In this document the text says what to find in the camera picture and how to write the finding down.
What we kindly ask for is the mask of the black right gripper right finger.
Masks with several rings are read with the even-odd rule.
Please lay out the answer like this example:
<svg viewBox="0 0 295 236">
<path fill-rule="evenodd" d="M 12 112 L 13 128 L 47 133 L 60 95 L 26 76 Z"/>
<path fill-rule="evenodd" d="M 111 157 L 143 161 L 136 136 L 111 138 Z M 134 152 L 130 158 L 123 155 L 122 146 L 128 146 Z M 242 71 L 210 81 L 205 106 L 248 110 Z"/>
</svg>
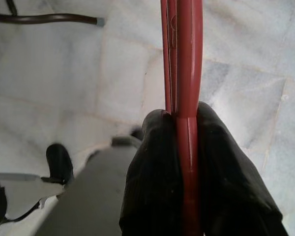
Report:
<svg viewBox="0 0 295 236">
<path fill-rule="evenodd" d="M 286 236 L 283 215 L 257 168 L 217 113 L 197 110 L 201 224 L 206 236 Z"/>
</svg>

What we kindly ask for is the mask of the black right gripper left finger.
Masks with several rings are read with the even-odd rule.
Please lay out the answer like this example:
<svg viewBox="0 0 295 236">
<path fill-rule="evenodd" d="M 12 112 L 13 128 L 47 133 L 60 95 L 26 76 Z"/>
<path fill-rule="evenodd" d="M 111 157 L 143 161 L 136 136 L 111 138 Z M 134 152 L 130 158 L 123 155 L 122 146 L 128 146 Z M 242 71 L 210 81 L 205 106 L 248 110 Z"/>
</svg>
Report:
<svg viewBox="0 0 295 236">
<path fill-rule="evenodd" d="M 164 110 L 154 110 L 146 116 L 142 128 L 142 143 L 126 175 L 121 234 L 178 236 L 183 183 L 174 119 Z"/>
</svg>

